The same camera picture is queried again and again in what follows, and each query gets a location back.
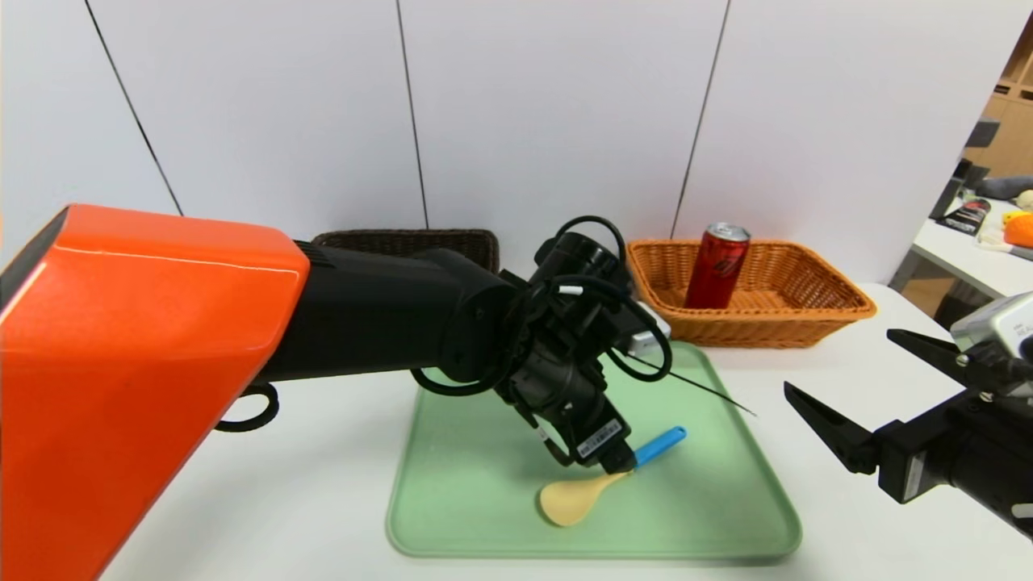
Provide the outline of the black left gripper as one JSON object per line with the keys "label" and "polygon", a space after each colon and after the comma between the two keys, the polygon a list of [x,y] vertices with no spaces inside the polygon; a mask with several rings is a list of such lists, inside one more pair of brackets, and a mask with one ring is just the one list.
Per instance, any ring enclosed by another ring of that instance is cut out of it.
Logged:
{"label": "black left gripper", "polygon": [[512,407],[527,420],[561,466],[601,466],[605,473],[638,466],[626,442],[631,427],[605,390],[604,367],[595,360],[529,359],[512,375]]}

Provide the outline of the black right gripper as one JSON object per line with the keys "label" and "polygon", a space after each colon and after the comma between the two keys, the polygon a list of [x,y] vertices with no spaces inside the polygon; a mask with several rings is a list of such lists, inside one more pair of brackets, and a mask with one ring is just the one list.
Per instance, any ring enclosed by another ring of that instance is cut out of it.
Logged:
{"label": "black right gripper", "polygon": [[[886,337],[967,390],[1004,392],[1010,386],[1010,358],[991,341],[962,350],[904,328],[890,328]],[[846,470],[878,470],[880,488],[897,503],[951,486],[1032,537],[1031,415],[1020,412],[1018,404],[963,392],[913,420],[893,420],[871,433],[792,383],[784,383],[783,393]]]}

